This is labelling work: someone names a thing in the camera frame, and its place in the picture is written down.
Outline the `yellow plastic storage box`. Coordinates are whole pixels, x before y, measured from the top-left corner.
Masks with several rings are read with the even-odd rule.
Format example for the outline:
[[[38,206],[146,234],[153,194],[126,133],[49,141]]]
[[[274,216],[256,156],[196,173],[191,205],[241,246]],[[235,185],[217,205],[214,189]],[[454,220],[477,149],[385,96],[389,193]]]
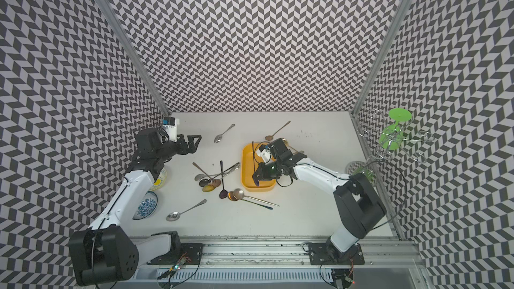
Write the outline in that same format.
[[[256,143],[249,143],[242,150],[242,159],[240,162],[242,186],[246,191],[250,192],[272,191],[277,184],[276,179],[259,181],[259,185],[254,181],[254,174],[259,168],[259,164],[263,163],[262,158],[254,152],[257,147],[258,145]]]

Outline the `ornate silver spoon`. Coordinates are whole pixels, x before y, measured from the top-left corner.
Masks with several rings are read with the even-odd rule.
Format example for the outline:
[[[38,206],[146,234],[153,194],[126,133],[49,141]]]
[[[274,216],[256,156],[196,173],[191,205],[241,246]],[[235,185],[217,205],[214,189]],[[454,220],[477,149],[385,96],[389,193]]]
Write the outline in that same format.
[[[231,124],[223,133],[219,134],[219,135],[216,135],[216,137],[214,138],[214,143],[217,144],[219,142],[222,141],[223,139],[223,136],[229,131],[231,130],[232,128],[235,127],[235,124]]]

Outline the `rose gold long spoon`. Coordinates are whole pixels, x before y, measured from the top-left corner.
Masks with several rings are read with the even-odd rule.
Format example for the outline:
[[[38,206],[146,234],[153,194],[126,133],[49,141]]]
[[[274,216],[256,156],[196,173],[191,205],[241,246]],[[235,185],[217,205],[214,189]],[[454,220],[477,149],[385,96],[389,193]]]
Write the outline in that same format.
[[[285,127],[287,127],[289,124],[291,123],[291,121],[287,121],[284,125],[282,125],[281,128],[279,128],[276,132],[274,132],[273,134],[271,135],[266,135],[265,136],[265,141],[273,141],[274,140],[274,137],[282,131],[282,129],[284,129]]]

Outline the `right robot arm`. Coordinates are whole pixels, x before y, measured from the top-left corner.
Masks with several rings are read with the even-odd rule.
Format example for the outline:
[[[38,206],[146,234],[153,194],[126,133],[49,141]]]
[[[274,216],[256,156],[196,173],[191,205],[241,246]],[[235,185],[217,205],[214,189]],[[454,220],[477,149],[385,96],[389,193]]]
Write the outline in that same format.
[[[386,216],[386,207],[369,179],[362,173],[348,175],[328,169],[304,153],[293,153],[282,139],[252,148],[261,162],[252,174],[253,183],[290,177],[308,182],[333,195],[341,225],[326,241],[331,261],[343,263],[359,254],[357,243]]]

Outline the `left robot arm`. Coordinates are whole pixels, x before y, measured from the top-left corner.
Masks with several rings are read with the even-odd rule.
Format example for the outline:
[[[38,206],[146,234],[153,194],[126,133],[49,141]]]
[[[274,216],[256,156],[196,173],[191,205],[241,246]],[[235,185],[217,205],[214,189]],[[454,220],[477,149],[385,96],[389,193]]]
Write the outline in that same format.
[[[199,135],[178,135],[171,128],[146,128],[136,135],[137,148],[119,189],[103,212],[68,242],[79,286],[113,284],[132,278],[139,266],[179,247],[171,232],[134,244],[123,228],[132,222],[164,164],[175,155],[194,154]]]

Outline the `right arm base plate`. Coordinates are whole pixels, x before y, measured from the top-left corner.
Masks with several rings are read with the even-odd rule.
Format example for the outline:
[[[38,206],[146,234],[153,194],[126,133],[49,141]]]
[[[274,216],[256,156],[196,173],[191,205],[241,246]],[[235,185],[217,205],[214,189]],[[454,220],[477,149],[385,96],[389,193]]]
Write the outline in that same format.
[[[321,265],[356,265],[365,264],[364,253],[359,244],[354,244],[346,252],[340,252],[333,244],[307,242],[302,249],[313,266]]]

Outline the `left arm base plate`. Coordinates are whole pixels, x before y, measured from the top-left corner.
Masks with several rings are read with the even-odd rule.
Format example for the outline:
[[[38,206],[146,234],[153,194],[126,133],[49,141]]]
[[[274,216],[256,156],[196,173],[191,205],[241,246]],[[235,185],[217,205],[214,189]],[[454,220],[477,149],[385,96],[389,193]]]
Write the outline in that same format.
[[[186,262],[187,265],[198,265],[201,256],[203,254],[203,247],[204,244],[202,243],[186,243],[182,244],[179,248],[174,248],[170,250],[168,253],[163,254],[161,256],[158,256],[149,262],[146,263],[146,265],[152,266],[152,265],[175,265],[179,259],[184,256],[185,258],[188,258],[188,261]]]

